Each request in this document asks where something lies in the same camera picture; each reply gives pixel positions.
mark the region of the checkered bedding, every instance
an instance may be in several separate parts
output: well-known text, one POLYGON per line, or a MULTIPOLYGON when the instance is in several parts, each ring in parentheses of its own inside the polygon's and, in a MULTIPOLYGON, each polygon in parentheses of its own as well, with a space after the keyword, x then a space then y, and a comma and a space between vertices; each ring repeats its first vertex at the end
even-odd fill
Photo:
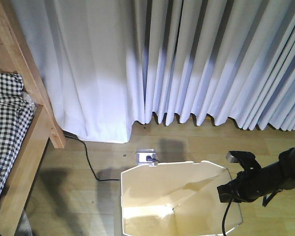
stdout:
POLYGON ((22 77, 0 73, 0 194, 33 117, 22 77))

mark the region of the bed post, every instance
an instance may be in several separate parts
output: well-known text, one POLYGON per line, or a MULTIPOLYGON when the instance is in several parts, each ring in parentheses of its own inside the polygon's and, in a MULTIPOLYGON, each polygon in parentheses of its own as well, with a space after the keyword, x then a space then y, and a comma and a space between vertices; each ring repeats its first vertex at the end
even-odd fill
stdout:
POLYGON ((63 148, 63 131, 55 120, 46 89, 9 0, 0 0, 0 71, 16 71, 22 75, 27 93, 47 112, 49 137, 54 147, 63 148))

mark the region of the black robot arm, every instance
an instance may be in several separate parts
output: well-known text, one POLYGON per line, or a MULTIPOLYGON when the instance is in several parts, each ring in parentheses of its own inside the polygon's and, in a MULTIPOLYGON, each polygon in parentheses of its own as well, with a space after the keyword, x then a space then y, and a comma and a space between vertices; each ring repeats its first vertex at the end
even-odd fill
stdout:
POLYGON ((295 148, 281 153, 278 162, 264 168, 250 152, 230 151, 227 159, 239 162, 244 171, 227 184, 217 187, 222 203, 253 202, 263 196, 263 206, 266 206, 276 193, 295 188, 295 148))

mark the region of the open box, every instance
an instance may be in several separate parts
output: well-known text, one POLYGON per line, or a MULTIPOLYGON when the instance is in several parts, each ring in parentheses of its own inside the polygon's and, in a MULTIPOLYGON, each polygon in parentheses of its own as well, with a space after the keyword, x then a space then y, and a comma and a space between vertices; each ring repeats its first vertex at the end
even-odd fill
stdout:
MULTIPOLYGON (((121 173, 121 232, 115 230, 115 236, 222 235, 227 203, 220 203, 216 187, 230 180, 226 168, 209 161, 126 170, 121 173)), ((225 229, 241 223, 239 204, 232 203, 225 229)))

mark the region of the laminate floor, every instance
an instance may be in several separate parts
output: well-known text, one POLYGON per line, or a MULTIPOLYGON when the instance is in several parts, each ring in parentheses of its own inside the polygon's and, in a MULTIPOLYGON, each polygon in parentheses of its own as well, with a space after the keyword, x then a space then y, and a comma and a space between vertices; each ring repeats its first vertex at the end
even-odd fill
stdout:
MULTIPOLYGON (((270 127, 245 131, 230 119, 221 126, 212 126, 210 120, 201 126, 189 120, 167 127, 136 122, 126 144, 87 142, 87 146, 101 178, 119 178, 121 171, 135 166, 138 148, 155 148, 162 162, 209 160, 229 168, 235 177, 241 167, 226 161, 229 150, 250 151, 264 167, 295 146, 295 131, 270 127)), ((81 143, 67 139, 65 149, 48 144, 26 209, 34 235, 113 236, 118 185, 94 179, 81 143)), ((295 236, 295 189, 278 194, 266 208, 261 204, 262 199, 242 203, 244 223, 229 235, 295 236)))

